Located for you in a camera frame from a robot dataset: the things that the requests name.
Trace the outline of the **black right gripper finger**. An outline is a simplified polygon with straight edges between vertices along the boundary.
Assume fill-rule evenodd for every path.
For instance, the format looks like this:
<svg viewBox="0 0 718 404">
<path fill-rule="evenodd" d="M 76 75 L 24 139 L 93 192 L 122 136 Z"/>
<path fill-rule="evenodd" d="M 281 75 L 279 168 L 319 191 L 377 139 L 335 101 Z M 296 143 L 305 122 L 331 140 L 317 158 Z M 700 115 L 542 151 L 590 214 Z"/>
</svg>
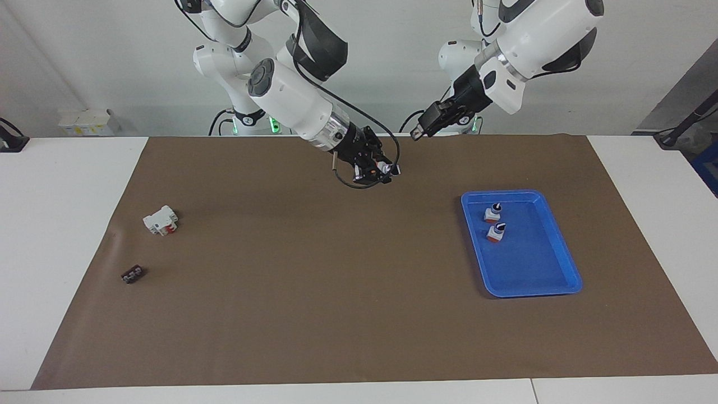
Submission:
<svg viewBox="0 0 718 404">
<path fill-rule="evenodd" d="M 399 171 L 400 167 L 398 164 L 393 163 L 392 160 L 388 159 L 384 154 L 383 143 L 379 140 L 374 130 L 367 130 L 367 146 L 369 147 L 369 168 L 376 166 L 377 163 L 390 164 L 390 171 Z"/>
<path fill-rule="evenodd" d="M 388 169 L 391 168 L 390 164 L 377 163 L 376 166 L 370 168 L 361 168 L 359 164 L 354 166 L 354 176 L 352 182 L 358 185 L 370 185 L 373 182 L 380 181 L 381 183 L 390 183 L 392 177 L 387 177 Z"/>
</svg>

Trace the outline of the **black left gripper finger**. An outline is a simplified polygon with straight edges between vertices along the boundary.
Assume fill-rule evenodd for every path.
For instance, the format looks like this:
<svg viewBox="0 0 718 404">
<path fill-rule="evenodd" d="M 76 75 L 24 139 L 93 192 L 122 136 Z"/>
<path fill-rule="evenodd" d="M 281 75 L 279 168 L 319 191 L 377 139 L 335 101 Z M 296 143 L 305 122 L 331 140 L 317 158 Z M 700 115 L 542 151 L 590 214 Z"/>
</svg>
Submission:
<svg viewBox="0 0 718 404">
<path fill-rule="evenodd" d="M 411 138 L 418 141 L 424 136 L 432 137 L 449 126 L 449 103 L 433 102 L 418 118 L 418 123 L 411 130 Z"/>
<path fill-rule="evenodd" d="M 457 122 L 451 122 L 448 118 L 436 118 L 429 125 L 429 135 L 439 133 L 467 133 L 472 128 L 472 117 L 460 117 Z"/>
</svg>

